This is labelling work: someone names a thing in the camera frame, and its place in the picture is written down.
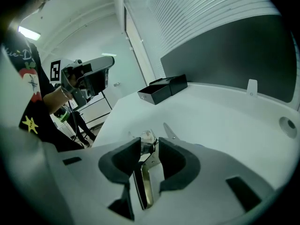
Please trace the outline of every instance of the white table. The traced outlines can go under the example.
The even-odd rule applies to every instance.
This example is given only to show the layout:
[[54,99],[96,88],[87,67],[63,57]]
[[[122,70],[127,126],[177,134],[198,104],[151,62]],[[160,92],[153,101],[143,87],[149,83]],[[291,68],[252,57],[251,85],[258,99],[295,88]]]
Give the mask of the white table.
[[[295,139],[281,130],[283,116],[294,122]],[[137,93],[120,99],[93,147],[150,129],[157,137],[167,137],[164,122],[181,140],[233,156],[274,188],[287,182],[299,159],[300,113],[243,91],[199,84],[189,84],[158,105],[141,100]]]

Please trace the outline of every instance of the dark gray panel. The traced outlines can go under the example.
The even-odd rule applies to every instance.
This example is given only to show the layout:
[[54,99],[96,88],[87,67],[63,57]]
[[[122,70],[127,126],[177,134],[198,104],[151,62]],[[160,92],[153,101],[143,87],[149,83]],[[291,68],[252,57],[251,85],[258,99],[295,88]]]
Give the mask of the dark gray panel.
[[278,15],[234,21],[185,42],[161,58],[166,77],[247,89],[290,102],[296,84],[292,36]]

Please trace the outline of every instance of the printed graphic on shirt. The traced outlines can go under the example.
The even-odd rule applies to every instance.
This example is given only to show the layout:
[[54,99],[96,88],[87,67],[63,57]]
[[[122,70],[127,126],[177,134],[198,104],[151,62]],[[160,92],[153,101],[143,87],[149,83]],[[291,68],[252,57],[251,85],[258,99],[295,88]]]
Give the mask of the printed graphic on shirt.
[[22,121],[22,123],[24,123],[28,126],[28,132],[33,130],[36,134],[38,134],[38,132],[36,131],[36,128],[38,128],[38,125],[36,125],[34,123],[33,118],[29,119],[27,116],[25,116],[25,118],[26,118],[26,121]]
[[23,49],[22,52],[19,50],[16,50],[15,52],[10,52],[8,47],[4,47],[6,53],[8,54],[9,57],[22,57],[23,60],[29,60],[31,59],[32,61],[33,58],[31,57],[31,53],[28,49]]
[[19,74],[33,91],[31,101],[34,103],[38,100],[42,101],[41,89],[39,87],[38,74],[36,70],[34,70],[33,68],[29,70],[26,68],[22,68],[19,71]]
[[30,64],[28,62],[25,62],[25,67],[27,69],[31,69],[31,68],[35,68],[36,67],[36,63],[35,62],[31,62]]

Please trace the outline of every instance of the yellow star print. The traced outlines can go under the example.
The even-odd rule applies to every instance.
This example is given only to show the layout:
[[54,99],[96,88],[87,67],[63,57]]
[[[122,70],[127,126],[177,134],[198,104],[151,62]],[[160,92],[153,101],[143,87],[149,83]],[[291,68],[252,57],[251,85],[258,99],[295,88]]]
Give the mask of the yellow star print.
[[36,134],[38,134],[38,132],[36,131],[36,128],[38,128],[38,125],[36,125],[33,121],[33,118],[31,118],[31,120],[25,116],[26,121],[22,121],[22,123],[28,125],[28,132],[30,132],[31,130],[33,130]]

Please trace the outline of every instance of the black t-shirt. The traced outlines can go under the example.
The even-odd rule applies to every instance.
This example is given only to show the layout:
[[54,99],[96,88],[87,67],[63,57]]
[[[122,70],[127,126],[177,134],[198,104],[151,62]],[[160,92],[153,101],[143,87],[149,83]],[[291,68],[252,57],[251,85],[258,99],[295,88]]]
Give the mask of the black t-shirt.
[[19,127],[37,135],[43,142],[53,143],[58,151],[83,148],[60,132],[49,115],[42,98],[55,89],[42,69],[35,45],[20,32],[12,31],[7,34],[3,45],[24,84],[33,90]]

